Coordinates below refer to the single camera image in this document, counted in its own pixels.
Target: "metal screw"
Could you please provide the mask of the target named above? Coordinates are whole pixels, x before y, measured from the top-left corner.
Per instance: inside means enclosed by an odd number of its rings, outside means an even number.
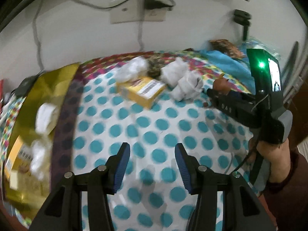
[[[72,172],[66,172],[66,173],[64,174],[64,177],[65,177],[66,179],[71,178],[72,176],[73,176],[73,173],[72,173]]]
[[[208,168],[206,166],[201,165],[201,166],[198,167],[198,169],[201,172],[205,172]]]
[[[240,176],[241,176],[240,172],[238,172],[238,171],[234,171],[234,172],[232,173],[232,175],[233,175],[233,177],[235,177],[235,178],[240,178]]]
[[[97,167],[98,171],[105,171],[107,167],[105,165],[100,165]]]

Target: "blue cloth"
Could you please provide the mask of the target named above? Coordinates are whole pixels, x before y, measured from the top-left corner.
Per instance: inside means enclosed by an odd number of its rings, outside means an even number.
[[[247,67],[244,67],[238,61],[233,60],[231,57],[217,50],[207,51],[203,49],[200,50],[200,54],[207,58],[211,64],[220,68],[223,72],[232,75],[244,84],[252,94],[256,94],[254,78],[251,76],[250,70]]]

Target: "white wall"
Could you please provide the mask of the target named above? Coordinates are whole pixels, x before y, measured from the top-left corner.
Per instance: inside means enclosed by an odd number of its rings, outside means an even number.
[[[85,0],[108,6],[111,0]],[[144,22],[145,50],[201,49],[210,39],[241,39],[231,21],[234,9],[252,15],[250,35],[275,47],[284,66],[295,41],[304,44],[306,26],[289,0],[175,0],[164,22]],[[39,0],[25,8],[0,33],[0,79],[7,90],[39,72],[31,22]],[[69,0],[45,0],[37,20],[45,69],[92,58],[139,50],[138,22],[110,24],[109,12]]]

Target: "black plug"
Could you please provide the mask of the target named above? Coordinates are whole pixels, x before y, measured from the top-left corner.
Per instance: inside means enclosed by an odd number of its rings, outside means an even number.
[[[153,10],[157,8],[171,8],[172,5],[165,4],[161,1],[156,0],[144,0],[144,9]]]

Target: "polka dot tablecloth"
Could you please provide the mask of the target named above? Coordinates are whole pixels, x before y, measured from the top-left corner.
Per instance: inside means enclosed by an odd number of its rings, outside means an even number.
[[[75,174],[105,164],[127,142],[131,156],[118,193],[108,196],[115,230],[185,230],[197,196],[185,190],[174,147],[183,143],[189,155],[219,173],[228,172],[247,153],[251,134],[216,109],[202,108],[208,97],[175,102],[164,91],[151,110],[116,94],[113,75],[99,75],[84,87],[73,141]],[[213,81],[205,81],[211,87]],[[248,179],[248,172],[240,169]],[[223,218],[218,192],[217,225]],[[89,230],[87,193],[82,194],[82,226]]]

